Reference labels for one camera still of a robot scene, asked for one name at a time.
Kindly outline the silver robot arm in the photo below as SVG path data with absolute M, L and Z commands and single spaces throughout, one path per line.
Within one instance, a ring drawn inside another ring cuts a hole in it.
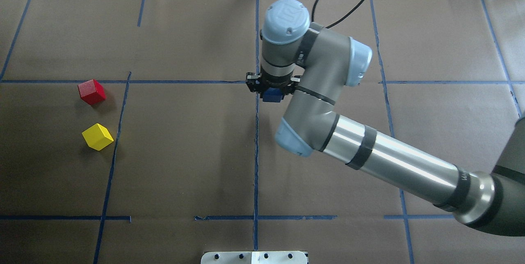
M 274 139 L 308 157 L 321 152 L 407 191 L 480 232 L 524 236 L 524 118 L 514 124 L 491 172 L 470 172 L 335 111 L 344 87 L 361 82 L 366 44 L 311 20 L 297 0 L 277 0 L 260 31 L 260 80 L 292 86 Z

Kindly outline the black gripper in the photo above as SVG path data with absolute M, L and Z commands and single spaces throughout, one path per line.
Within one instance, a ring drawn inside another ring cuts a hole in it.
M 292 94 L 292 83 L 290 77 L 260 77 L 258 81 L 260 83 L 259 94 L 262 94 L 269 88 L 281 89 L 285 95 Z

